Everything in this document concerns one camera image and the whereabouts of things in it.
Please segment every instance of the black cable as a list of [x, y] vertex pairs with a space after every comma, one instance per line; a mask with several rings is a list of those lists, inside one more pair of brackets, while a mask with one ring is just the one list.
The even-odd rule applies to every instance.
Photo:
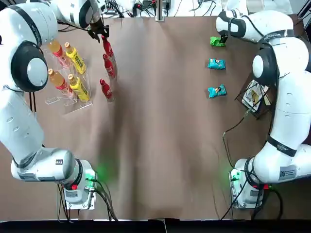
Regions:
[[256, 218], [257, 214], [264, 208], [264, 206], [268, 200], [269, 194], [270, 194], [269, 190], [267, 190], [266, 193], [263, 194], [263, 199], [261, 201], [261, 205], [254, 209], [254, 211], [251, 215], [251, 220], [254, 220]]
[[238, 195], [237, 195], [237, 196], [234, 198], [234, 200], [232, 201], [232, 203], [231, 203], [229, 209], [226, 211], [226, 213], [224, 214], [224, 216], [223, 216], [220, 220], [223, 220], [224, 217], [229, 213], [229, 211], [230, 211], [230, 209], [232, 208], [233, 204], [236, 202], [236, 200], [238, 199], [238, 197], [239, 197], [240, 194], [242, 193], [242, 191], [243, 191], [243, 189], [244, 189], [246, 183], [247, 183], [247, 179], [245, 180], [245, 182], [244, 182], [244, 184], [243, 184], [243, 186], [242, 186], [240, 192], [238, 193]]
[[114, 215], [114, 216], [115, 216], [115, 212], [114, 212], [114, 209], [113, 209], [113, 206], [112, 206], [111, 193], [110, 193], [110, 190], [109, 190], [108, 185], [104, 182], [104, 184], [105, 184], [105, 186], [106, 186], [106, 188], [107, 188], [107, 190], [108, 190], [109, 195], [106, 193], [106, 191], [105, 191], [103, 185], [101, 184], [101, 182], [99, 182], [99, 181], [96, 180], [96, 179], [91, 180], [91, 181], [97, 182], [97, 183], [101, 186], [101, 188], [102, 188], [102, 190], [103, 190], [103, 193], [104, 193], [104, 196], [105, 196], [105, 197], [108, 199], [108, 201], [109, 201], [111, 215]]
[[36, 107], [36, 104], [35, 104], [35, 93], [33, 92], [33, 97], [34, 97], [34, 111], [35, 113], [37, 112], [37, 107]]
[[254, 23], [252, 22], [252, 20], [248, 17], [248, 16], [241, 16], [241, 18], [242, 17], [245, 17], [245, 18], [247, 18], [248, 19], [248, 21], [252, 24], [252, 26], [254, 27], [254, 29], [256, 30], [256, 32], [258, 32], [259, 33], [259, 35], [261, 35], [262, 37], [263, 37], [263, 34], [258, 30], [258, 28], [256, 28], [256, 26], [254, 25]]
[[227, 144], [225, 143], [225, 134], [226, 134], [227, 132], [233, 130], [234, 128], [236, 128], [238, 125], [240, 125], [240, 124], [242, 123], [242, 121], [245, 119], [245, 117], [248, 115], [248, 113], [249, 113], [261, 100], [263, 100], [263, 98], [267, 95], [267, 93], [268, 93], [268, 91], [266, 91], [266, 92], [264, 93], [264, 95], [263, 95], [251, 108], [249, 108], [249, 109], [246, 111], [245, 115], [242, 117], [242, 119], [241, 119], [235, 126], [231, 127], [230, 129], [226, 130], [226, 131], [223, 133], [223, 143], [224, 143], [224, 146], [225, 146], [225, 151], [226, 151], [226, 154], [227, 154], [227, 159], [228, 159], [228, 161], [229, 161], [230, 166], [232, 167], [232, 169], [236, 169], [236, 168], [233, 166], [233, 164], [232, 164], [232, 162], [231, 162], [231, 155], [230, 155], [230, 152], [229, 152], [229, 149], [228, 149], [229, 146], [228, 146], [228, 148], [227, 148]]
[[63, 32], [63, 31], [65, 31], [65, 30], [68, 29], [68, 28], [70, 28], [69, 25], [68, 25], [67, 27], [63, 28], [63, 29], [58, 30], [58, 32]]
[[29, 92], [29, 105], [30, 105], [30, 110], [33, 111], [33, 101], [31, 97], [31, 92]]
[[212, 13], [213, 13], [213, 10], [215, 9], [215, 7], [216, 7], [216, 4], [215, 4], [215, 6], [213, 7], [213, 9], [211, 10], [209, 16], [212, 16]]
[[180, 3], [179, 3], [179, 5], [178, 5], [177, 11], [176, 11], [174, 17], [176, 16], [176, 14], [177, 14], [177, 12], [178, 12], [178, 10], [179, 10], [179, 7], [180, 7], [180, 4], [181, 4], [182, 1], [183, 1], [183, 0], [180, 0]]
[[199, 9], [199, 8], [202, 6], [202, 4], [203, 4], [203, 1], [199, 3], [199, 6], [198, 6], [197, 8], [194, 8], [194, 6], [193, 6], [193, 1], [192, 1], [192, 7], [193, 7], [193, 9], [191, 9], [190, 11], [196, 11], [197, 9]]
[[276, 217], [276, 220], [280, 220], [283, 215], [283, 198], [281, 194], [275, 188], [271, 188], [271, 192], [274, 192], [277, 195], [277, 198], [279, 200], [280, 208], [279, 208], [279, 212]]
[[63, 195], [62, 195], [62, 191], [61, 189], [64, 191], [63, 188], [60, 188], [59, 184], [57, 184], [57, 188], [58, 188], [58, 191], [59, 191], [59, 196], [60, 196], [60, 203], [62, 203], [62, 206], [63, 206], [63, 211], [64, 211], [64, 214], [65, 214], [65, 217], [68, 221], [70, 221], [69, 217], [68, 217], [68, 213], [67, 213], [67, 204], [66, 204], [66, 200], [65, 200], [65, 203], [63, 201]]
[[202, 15], [202, 16], [205, 16], [207, 13], [208, 13], [208, 11], [210, 10], [210, 8], [212, 7], [212, 4], [213, 3], [215, 3], [215, 1], [212, 1], [211, 2], [211, 4], [210, 4], [210, 6], [209, 6], [209, 8], [208, 8], [208, 10], [204, 13], [204, 15]]
[[254, 220], [255, 216], [259, 212], [259, 211], [257, 211], [257, 207], [259, 207], [259, 199], [260, 199], [260, 194], [261, 194], [262, 190], [263, 190], [263, 185], [260, 184], [259, 185], [259, 189], [258, 189], [258, 194], [257, 194], [257, 200], [256, 200], [255, 208], [254, 208], [254, 211], [252, 212], [252, 215], [251, 215], [251, 220]]
[[301, 21], [303, 21], [306, 17], [308, 17], [311, 14], [311, 12], [309, 14], [307, 14], [306, 16], [304, 16], [303, 18], [301, 18], [297, 23], [294, 24], [294, 26], [296, 26], [298, 23], [300, 23]]
[[84, 28], [78, 28], [78, 27], [76, 27], [76, 26], [74, 26], [74, 25], [71, 25], [71, 24], [68, 24], [68, 23], [64, 23], [64, 22], [61, 22], [61, 21], [57, 21], [57, 23], [58, 24], [61, 24], [61, 25], [67, 25], [67, 26], [71, 26], [71, 27], [74, 27], [74, 28], [76, 28], [76, 29], [80, 29], [80, 30], [82, 30], [82, 31], [88, 31], [87, 29], [84, 29]]
[[115, 216], [115, 214], [113, 213], [113, 211], [111, 210], [108, 202], [107, 202], [107, 198], [101, 193], [99, 192], [98, 190], [95, 190], [95, 192], [104, 200], [104, 202], [106, 203], [106, 206], [107, 206], [107, 209], [108, 211], [110, 211], [111, 213], [111, 216], [112, 218], [115, 220], [115, 221], [118, 221], [117, 217]]

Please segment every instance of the brown table surface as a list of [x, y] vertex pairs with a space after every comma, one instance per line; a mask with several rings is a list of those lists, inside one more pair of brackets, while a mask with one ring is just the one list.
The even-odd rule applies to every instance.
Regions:
[[[211, 47], [215, 17], [106, 20], [119, 69], [119, 95], [108, 107], [99, 79], [108, 81], [103, 48], [87, 33], [60, 33], [85, 57], [93, 105], [61, 116], [36, 93], [37, 117], [46, 147], [71, 150], [98, 171], [106, 168], [114, 209], [120, 219], [175, 217], [217, 219], [230, 205], [228, 164], [222, 134], [244, 115], [234, 98], [251, 71], [257, 46], [230, 38]], [[206, 68], [209, 58], [225, 59], [226, 70]], [[206, 98], [208, 87], [225, 84], [227, 96]], [[227, 136], [233, 163], [254, 156], [265, 141], [270, 114], [249, 116]], [[1, 220], [56, 219], [56, 185], [24, 183], [11, 176], [11, 156], [1, 145]], [[310, 218], [310, 181], [278, 186], [284, 218]], [[271, 195], [261, 218], [274, 218]], [[80, 219], [107, 218], [104, 203], [81, 211]], [[249, 211], [235, 211], [249, 218]]]

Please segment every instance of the orange bottle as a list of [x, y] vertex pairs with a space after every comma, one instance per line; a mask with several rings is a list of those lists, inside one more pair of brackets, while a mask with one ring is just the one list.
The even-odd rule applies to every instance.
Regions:
[[74, 92], [66, 82], [63, 75], [61, 75], [58, 71], [49, 69], [49, 78], [52, 84], [56, 87], [56, 89], [60, 90], [63, 95], [65, 95], [68, 98], [74, 97]]
[[66, 56], [63, 47], [56, 39], [48, 43], [48, 47], [63, 67], [70, 66], [70, 59]]

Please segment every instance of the bottle holder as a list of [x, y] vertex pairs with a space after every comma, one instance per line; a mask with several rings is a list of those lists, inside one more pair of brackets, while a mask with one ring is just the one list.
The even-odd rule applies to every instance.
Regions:
[[45, 103], [52, 107], [55, 107], [56, 111], [58, 111], [60, 114], [63, 115], [92, 105], [88, 68], [86, 67], [86, 71], [84, 74], [80, 74], [75, 69], [73, 63], [71, 63], [69, 67], [63, 67], [59, 63], [57, 57], [55, 57], [50, 52], [50, 50], [43, 49], [43, 53], [48, 64], [48, 68], [52, 68], [54, 71], [58, 71], [61, 75], [63, 75], [68, 84], [69, 84], [68, 80], [69, 74], [73, 74], [75, 77], [79, 77], [84, 87], [87, 89], [90, 98], [90, 100], [87, 102], [79, 100], [79, 98], [76, 95], [72, 99], [68, 98], [65, 95], [63, 95], [63, 93], [60, 90], [56, 89], [55, 86], [50, 81], [48, 81], [46, 87], [44, 88], [46, 94], [44, 99]]

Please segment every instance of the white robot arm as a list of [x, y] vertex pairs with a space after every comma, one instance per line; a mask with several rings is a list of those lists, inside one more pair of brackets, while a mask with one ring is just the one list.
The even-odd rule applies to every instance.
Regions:
[[57, 182], [65, 199], [87, 207], [95, 172], [68, 150], [43, 145], [44, 134], [27, 106], [25, 92], [44, 88], [48, 67], [40, 46], [57, 37], [57, 21], [85, 28], [96, 38], [108, 36], [95, 0], [53, 0], [12, 5], [0, 11], [0, 141], [10, 151], [12, 175], [27, 182]]
[[305, 43], [294, 37], [291, 18], [281, 12], [248, 16], [228, 9], [217, 17], [216, 29], [223, 41], [229, 35], [259, 42], [253, 60], [255, 80], [262, 85], [277, 84], [273, 127], [264, 147], [256, 156], [238, 160], [231, 171], [238, 208], [255, 208], [260, 184], [311, 175], [311, 146], [302, 144], [311, 125], [311, 73], [306, 71], [310, 55]]

